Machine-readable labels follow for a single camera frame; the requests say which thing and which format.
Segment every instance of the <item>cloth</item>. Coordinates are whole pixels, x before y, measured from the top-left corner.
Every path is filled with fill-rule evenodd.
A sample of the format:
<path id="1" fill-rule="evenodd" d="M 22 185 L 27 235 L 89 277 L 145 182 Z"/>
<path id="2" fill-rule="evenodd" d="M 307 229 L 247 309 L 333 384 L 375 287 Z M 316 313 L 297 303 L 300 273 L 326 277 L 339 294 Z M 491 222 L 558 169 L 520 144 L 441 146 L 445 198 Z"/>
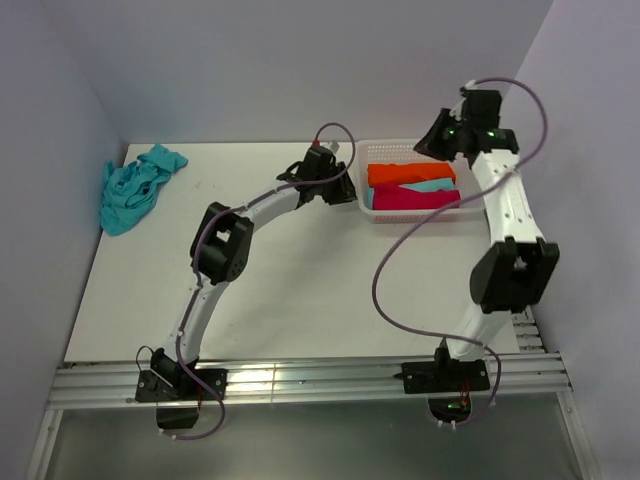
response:
<path id="1" fill-rule="evenodd" d="M 418 183 L 439 178 L 450 178 L 453 183 L 456 182 L 456 174 L 453 168 L 445 162 L 407 163 L 405 165 L 371 163 L 367 171 L 369 173 L 370 187 L 386 184 Z"/>
<path id="2" fill-rule="evenodd" d="M 458 190 L 416 192 L 399 185 L 380 185 L 374 190 L 374 210 L 433 210 L 460 200 Z"/>
<path id="3" fill-rule="evenodd" d="M 108 235 L 130 230 L 156 205 L 160 185 L 189 161 L 162 145 L 154 145 L 148 153 L 122 168 L 112 162 L 104 167 L 100 224 Z"/>
<path id="4" fill-rule="evenodd" d="M 409 190 L 415 190 L 416 192 L 436 192 L 438 190 L 455 190 L 453 180 L 450 178 L 439 178 L 438 180 L 427 180 L 420 183 L 407 183 L 400 185 L 402 188 L 408 188 Z M 371 187 L 367 189 L 366 206 L 373 208 L 373 195 L 375 190 Z"/>

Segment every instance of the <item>lavender wall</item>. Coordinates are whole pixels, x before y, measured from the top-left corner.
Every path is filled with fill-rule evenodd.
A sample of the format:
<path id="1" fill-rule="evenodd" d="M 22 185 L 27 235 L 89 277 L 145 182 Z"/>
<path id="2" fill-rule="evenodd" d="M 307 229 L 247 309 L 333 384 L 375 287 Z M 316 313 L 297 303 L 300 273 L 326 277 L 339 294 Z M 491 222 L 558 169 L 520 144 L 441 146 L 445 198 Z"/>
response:
<path id="1" fill-rule="evenodd" d="M 0 477 L 23 478 L 98 239 L 118 135 L 34 0 L 0 0 Z"/>
<path id="2" fill-rule="evenodd" d="M 128 141 L 416 137 L 551 0 L 42 0 Z"/>
<path id="3" fill-rule="evenodd" d="M 561 248 L 536 313 L 608 479 L 640 478 L 638 18 L 635 0 L 555 0 L 518 74 L 549 110 L 549 142 L 525 182 Z M 535 115 L 509 92 L 504 124 L 524 149 L 539 133 Z"/>

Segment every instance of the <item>white table surface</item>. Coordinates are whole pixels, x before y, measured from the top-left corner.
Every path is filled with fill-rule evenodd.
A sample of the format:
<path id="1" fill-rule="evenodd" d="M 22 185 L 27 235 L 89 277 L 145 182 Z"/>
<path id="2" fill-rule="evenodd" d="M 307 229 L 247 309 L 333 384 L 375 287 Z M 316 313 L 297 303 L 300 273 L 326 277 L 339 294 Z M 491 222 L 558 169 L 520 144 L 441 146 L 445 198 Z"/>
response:
<path id="1" fill-rule="evenodd" d="M 308 144 L 166 145 L 189 159 L 162 187 L 156 207 L 129 232 L 102 235 L 68 362 L 131 361 L 160 346 L 192 285 L 189 247 L 206 207 L 235 206 L 263 190 Z M 151 145 L 131 145 L 126 162 Z M 347 160 L 348 144 L 338 157 Z M 380 259 L 408 225 L 374 225 L 356 202 L 316 199 L 261 229 L 248 267 L 222 297 L 202 359 L 430 355 L 439 340 L 388 325 L 371 302 Z M 380 298 L 393 318 L 451 332 L 471 301 L 468 278 L 488 246 L 482 220 L 427 225 L 382 274 Z M 518 353 L 511 323 L 492 343 Z"/>

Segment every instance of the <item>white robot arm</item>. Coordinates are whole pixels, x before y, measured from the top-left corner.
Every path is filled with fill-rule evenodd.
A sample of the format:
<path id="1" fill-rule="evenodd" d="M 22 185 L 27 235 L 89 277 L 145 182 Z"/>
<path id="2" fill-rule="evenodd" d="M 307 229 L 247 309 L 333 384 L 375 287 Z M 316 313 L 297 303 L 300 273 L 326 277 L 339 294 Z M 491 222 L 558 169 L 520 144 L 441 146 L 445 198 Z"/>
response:
<path id="1" fill-rule="evenodd" d="M 200 286 L 194 282 L 186 292 L 186 318 L 175 324 L 162 347 L 153 350 L 151 375 L 141 378 L 138 401 L 192 398 L 197 392 L 193 378 L 185 369 L 195 370 L 213 311 L 229 284 L 242 274 L 248 263 L 254 232 L 317 196 L 329 205 L 356 199 L 346 165 L 336 161 L 336 147 L 337 144 L 327 148 L 314 142 L 303 161 L 291 165 L 256 197 L 264 198 L 262 201 L 242 212 L 229 211 L 229 207 L 217 202 L 209 205 L 191 246 L 194 266 L 203 282 Z M 214 217 L 218 220 L 212 224 Z"/>
<path id="2" fill-rule="evenodd" d="M 462 95 L 453 111 L 440 111 L 414 150 L 441 161 L 453 161 L 460 153 L 467 158 L 480 191 L 489 190 L 484 203 L 491 243 L 471 272 L 466 314 L 436 349 L 434 361 L 402 365 L 399 378 L 406 393 L 488 390 L 485 346 L 512 313 L 540 301 L 560 255 L 531 214 L 518 171 L 515 134 L 499 126 L 500 92 L 463 88 Z M 498 183 L 500 188 L 491 189 Z M 432 411 L 441 411 L 441 405 L 432 403 Z M 438 418 L 454 417 L 445 412 Z"/>
<path id="3" fill-rule="evenodd" d="M 267 191 L 277 191 L 278 187 L 286 183 L 286 181 L 276 181 L 271 185 L 270 188 L 267 189 Z M 296 208 L 298 208 L 299 201 L 300 192 L 295 188 L 289 188 L 286 190 L 278 191 L 263 202 L 258 203 L 256 206 L 250 208 L 239 216 L 242 217 L 242 219 L 253 224 L 253 232 L 255 233 L 264 225 L 272 220 L 275 220 L 280 215 L 294 211 Z M 244 263 L 240 263 L 236 267 L 232 267 L 237 269 L 235 270 L 236 272 L 240 271 L 241 269 L 243 270 L 244 266 L 246 265 L 246 260 L 240 260 L 240 262 Z M 190 364 L 198 359 L 204 332 L 207 328 L 207 325 L 209 324 L 209 320 L 211 319 L 211 315 L 216 308 L 218 300 L 220 300 L 220 297 L 229 286 L 229 283 L 229 281 L 221 281 L 215 284 L 211 283 L 210 281 L 206 281 L 204 283 L 202 289 L 198 294 L 198 298 L 196 299 L 190 310 L 189 318 L 187 319 L 184 331 L 180 330 L 180 325 L 182 323 L 182 319 L 180 319 L 163 344 L 165 355 L 169 357 L 169 359 L 174 362 L 178 361 L 176 357 L 175 343 L 176 335 L 178 335 L 179 332 L 182 332 L 180 333 L 180 336 L 182 337 L 181 353 L 185 363 Z M 196 284 L 194 282 L 192 289 L 188 292 L 185 302 L 185 308 L 187 307 L 187 303 L 191 300 L 191 292 L 195 288 Z"/>

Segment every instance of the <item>teal cloth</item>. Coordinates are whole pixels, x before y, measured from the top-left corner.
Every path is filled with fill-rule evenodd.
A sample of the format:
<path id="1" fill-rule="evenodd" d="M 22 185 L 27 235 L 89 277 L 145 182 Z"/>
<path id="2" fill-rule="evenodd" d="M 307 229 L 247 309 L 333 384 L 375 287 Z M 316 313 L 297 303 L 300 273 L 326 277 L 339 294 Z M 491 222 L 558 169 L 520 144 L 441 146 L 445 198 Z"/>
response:
<path id="1" fill-rule="evenodd" d="M 104 167 L 100 224 L 109 235 L 130 230 L 156 205 L 160 185 L 189 161 L 162 145 L 154 145 L 138 161 L 122 168 Z"/>
<path id="2" fill-rule="evenodd" d="M 409 190 L 415 190 L 416 192 L 437 192 L 438 190 L 455 190 L 456 186 L 453 180 L 450 178 L 438 178 L 436 180 L 425 180 L 418 183 L 406 183 L 400 185 L 402 188 L 408 188 Z M 374 189 L 369 187 L 367 189 L 367 207 L 373 208 L 373 194 Z"/>

